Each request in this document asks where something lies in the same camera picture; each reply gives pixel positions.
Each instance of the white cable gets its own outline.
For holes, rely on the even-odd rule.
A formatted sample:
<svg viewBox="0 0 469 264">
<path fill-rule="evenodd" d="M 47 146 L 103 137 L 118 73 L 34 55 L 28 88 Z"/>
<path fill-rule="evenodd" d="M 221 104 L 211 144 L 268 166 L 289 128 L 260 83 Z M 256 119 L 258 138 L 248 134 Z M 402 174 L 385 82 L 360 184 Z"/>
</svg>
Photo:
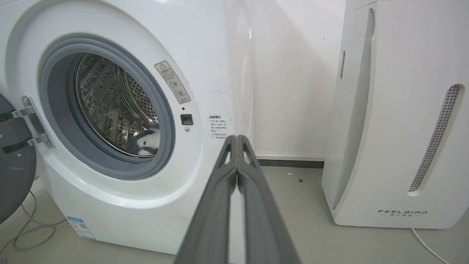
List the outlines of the white cable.
<svg viewBox="0 0 469 264">
<path fill-rule="evenodd" d="M 414 232 L 415 236 L 418 238 L 418 240 L 420 241 L 420 243 L 430 252 L 432 253 L 435 257 L 437 257 L 439 260 L 441 260 L 444 264 L 449 264 L 448 261 L 444 260 L 442 257 L 438 256 L 438 254 L 436 254 L 433 250 L 431 250 L 427 244 L 425 244 L 425 242 L 420 238 L 420 236 L 417 234 L 417 232 L 415 232 L 415 229 L 414 228 L 411 228 L 412 229 L 412 232 Z"/>
</svg>

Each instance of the washing machine drum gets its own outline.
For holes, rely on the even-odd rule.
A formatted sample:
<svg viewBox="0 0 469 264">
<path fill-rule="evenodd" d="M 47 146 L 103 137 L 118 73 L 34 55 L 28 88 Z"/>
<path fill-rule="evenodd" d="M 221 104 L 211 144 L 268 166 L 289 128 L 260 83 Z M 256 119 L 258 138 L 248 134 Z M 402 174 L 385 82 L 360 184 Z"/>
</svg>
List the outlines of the washing machine drum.
<svg viewBox="0 0 469 264">
<path fill-rule="evenodd" d="M 90 127 L 107 144 L 132 156 L 154 156 L 158 115 L 140 85 L 114 62 L 85 54 L 77 67 L 74 99 Z M 152 142 L 139 140 L 147 137 Z"/>
</svg>

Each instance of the plush penguin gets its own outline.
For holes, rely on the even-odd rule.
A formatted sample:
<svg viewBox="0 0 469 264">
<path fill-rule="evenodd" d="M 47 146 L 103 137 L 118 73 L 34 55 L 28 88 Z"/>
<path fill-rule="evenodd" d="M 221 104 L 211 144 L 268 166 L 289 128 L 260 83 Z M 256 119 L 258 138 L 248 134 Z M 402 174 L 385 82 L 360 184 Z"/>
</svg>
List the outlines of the plush penguin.
<svg viewBox="0 0 469 264">
<path fill-rule="evenodd" d="M 160 133 L 158 128 L 147 129 L 134 138 L 132 153 L 140 156 L 155 155 L 159 147 Z"/>
</svg>

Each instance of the white air purifier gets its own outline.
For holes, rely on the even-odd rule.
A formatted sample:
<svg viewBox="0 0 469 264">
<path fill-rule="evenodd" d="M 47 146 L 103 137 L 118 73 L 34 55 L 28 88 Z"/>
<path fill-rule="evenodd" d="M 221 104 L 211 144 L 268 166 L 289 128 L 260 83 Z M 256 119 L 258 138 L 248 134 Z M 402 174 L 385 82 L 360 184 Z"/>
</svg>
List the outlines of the white air purifier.
<svg viewBox="0 0 469 264">
<path fill-rule="evenodd" d="M 339 225 L 448 228 L 469 205 L 469 1 L 347 1 L 322 186 Z"/>
</svg>

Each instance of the air purifier vent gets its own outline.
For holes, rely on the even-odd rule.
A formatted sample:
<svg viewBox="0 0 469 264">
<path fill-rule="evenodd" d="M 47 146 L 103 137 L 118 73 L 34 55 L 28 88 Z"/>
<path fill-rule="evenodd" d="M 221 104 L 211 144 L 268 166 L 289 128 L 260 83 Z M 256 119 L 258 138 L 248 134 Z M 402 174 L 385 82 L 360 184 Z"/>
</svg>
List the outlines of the air purifier vent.
<svg viewBox="0 0 469 264">
<path fill-rule="evenodd" d="M 345 65 L 345 51 L 342 54 L 342 69 L 340 70 L 340 79 L 342 80 L 342 77 L 344 75 L 344 65 Z"/>
<path fill-rule="evenodd" d="M 418 168 L 414 181 L 412 181 L 412 184 L 410 185 L 409 192 L 416 191 L 420 187 L 420 184 L 422 183 L 428 171 L 428 168 L 441 142 L 441 138 L 445 133 L 446 126 L 448 125 L 451 112 L 453 111 L 454 104 L 456 103 L 456 97 L 458 96 L 458 93 L 459 85 L 451 86 L 446 93 L 445 101 L 443 102 L 443 107 L 441 108 L 438 122 L 435 126 L 435 130 L 433 131 L 430 144 L 428 145 L 427 152 L 425 153 L 425 156 L 420 163 L 420 167 Z"/>
</svg>

